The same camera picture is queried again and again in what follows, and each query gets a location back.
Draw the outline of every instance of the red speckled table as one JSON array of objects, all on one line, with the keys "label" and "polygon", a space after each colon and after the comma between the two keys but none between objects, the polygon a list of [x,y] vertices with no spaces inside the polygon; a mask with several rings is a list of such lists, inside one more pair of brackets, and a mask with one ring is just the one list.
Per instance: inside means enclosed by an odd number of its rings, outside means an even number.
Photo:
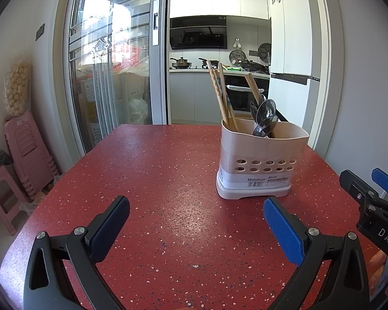
[{"label": "red speckled table", "polygon": [[[108,135],[48,194],[3,260],[0,282],[15,304],[22,308],[36,233],[67,234],[124,195],[130,217],[97,266],[127,309],[266,309],[295,266],[263,219],[264,198],[218,196],[220,135],[218,126],[180,125],[122,125]],[[309,148],[290,194],[280,201],[323,234],[356,230],[356,202]],[[376,248],[362,235],[360,240],[369,260]],[[66,265],[79,299],[90,308]]]}]

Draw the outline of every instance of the oven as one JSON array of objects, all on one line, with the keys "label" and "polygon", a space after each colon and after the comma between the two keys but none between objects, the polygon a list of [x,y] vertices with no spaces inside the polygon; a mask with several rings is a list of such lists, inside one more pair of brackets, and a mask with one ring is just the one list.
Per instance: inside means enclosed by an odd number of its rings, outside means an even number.
[{"label": "oven", "polygon": [[[250,90],[246,78],[243,75],[226,75],[224,74],[226,82],[227,95],[230,98],[231,106],[235,112],[250,114],[250,102],[254,99],[253,93],[245,90]],[[266,98],[269,94],[269,79],[255,78],[257,87]]]}]

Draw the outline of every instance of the white plastic bag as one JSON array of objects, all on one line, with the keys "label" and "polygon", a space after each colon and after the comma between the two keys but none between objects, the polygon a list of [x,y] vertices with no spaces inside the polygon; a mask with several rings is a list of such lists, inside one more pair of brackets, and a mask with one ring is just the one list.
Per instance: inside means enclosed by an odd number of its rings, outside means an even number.
[{"label": "white plastic bag", "polygon": [[143,125],[148,117],[148,104],[143,99],[129,99],[130,123]]},{"label": "white plastic bag", "polygon": [[39,206],[40,202],[46,197],[46,194],[44,192],[36,192],[34,195],[34,200],[31,203],[21,202],[19,204],[19,210],[25,211],[28,216],[30,216],[33,211]]},{"label": "white plastic bag", "polygon": [[4,105],[6,118],[22,115],[31,107],[31,60],[14,59],[4,73]]}]

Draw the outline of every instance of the light switch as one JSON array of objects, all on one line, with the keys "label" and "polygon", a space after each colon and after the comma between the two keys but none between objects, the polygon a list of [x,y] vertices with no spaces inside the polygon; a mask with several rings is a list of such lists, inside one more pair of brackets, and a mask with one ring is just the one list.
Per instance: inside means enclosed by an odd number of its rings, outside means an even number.
[{"label": "light switch", "polygon": [[38,31],[36,31],[36,41],[42,36],[44,33],[44,24],[42,24]]}]

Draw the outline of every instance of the plastic spoon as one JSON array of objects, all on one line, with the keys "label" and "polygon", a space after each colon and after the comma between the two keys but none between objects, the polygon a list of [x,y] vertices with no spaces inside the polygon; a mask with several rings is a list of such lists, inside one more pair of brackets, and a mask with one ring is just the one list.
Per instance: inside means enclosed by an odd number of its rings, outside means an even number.
[{"label": "plastic spoon", "polygon": [[253,131],[254,136],[266,137],[273,132],[279,118],[277,115],[265,118]]},{"label": "plastic spoon", "polygon": [[276,114],[276,103],[273,99],[267,99],[260,105],[256,114],[256,124]]}]

